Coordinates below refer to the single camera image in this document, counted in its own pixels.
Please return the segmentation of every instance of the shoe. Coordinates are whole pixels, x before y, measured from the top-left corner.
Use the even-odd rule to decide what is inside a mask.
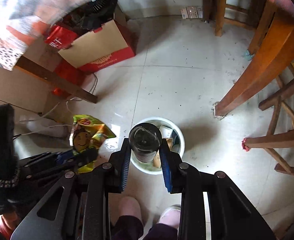
[[[180,205],[170,206],[161,214],[157,223],[165,224],[178,229],[180,222],[180,210]]]
[[[123,197],[119,202],[118,209],[119,216],[133,216],[142,221],[140,205],[137,199],[129,196]]]

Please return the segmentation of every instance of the black cable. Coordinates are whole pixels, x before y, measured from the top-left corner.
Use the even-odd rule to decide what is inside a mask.
[[[23,107],[21,107],[21,106],[16,106],[16,105],[14,105],[14,104],[8,103],[8,102],[3,101],[3,100],[0,100],[0,101],[1,101],[1,102],[4,102],[4,103],[6,103],[6,104],[9,104],[9,105],[11,105],[11,106],[15,106],[15,107],[18,107],[18,108],[20,108],[20,109],[23,109],[23,110],[26,110],[26,111],[29,111],[29,112],[32,112],[32,113],[38,114],[38,115],[42,114],[42,112],[32,111],[32,110],[29,110],[29,109],[27,109],[27,108],[23,108]]]

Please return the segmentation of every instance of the person's leg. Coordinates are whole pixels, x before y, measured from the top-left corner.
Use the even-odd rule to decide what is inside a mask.
[[[180,206],[167,208],[157,224],[144,237],[144,240],[177,240],[180,221]]]
[[[119,219],[111,230],[112,240],[138,240],[144,233],[141,210],[133,197],[124,197],[119,202]]]

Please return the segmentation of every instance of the patterned tablecloth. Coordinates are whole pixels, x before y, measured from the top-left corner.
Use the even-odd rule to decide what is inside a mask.
[[[90,0],[0,0],[0,67],[12,70],[53,23]]]

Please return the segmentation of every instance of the box flap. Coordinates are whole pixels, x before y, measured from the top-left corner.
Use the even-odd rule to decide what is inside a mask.
[[[128,47],[114,20],[106,22],[102,30],[88,32],[74,40],[72,47],[62,49],[59,54],[74,67],[81,67],[89,62]]]

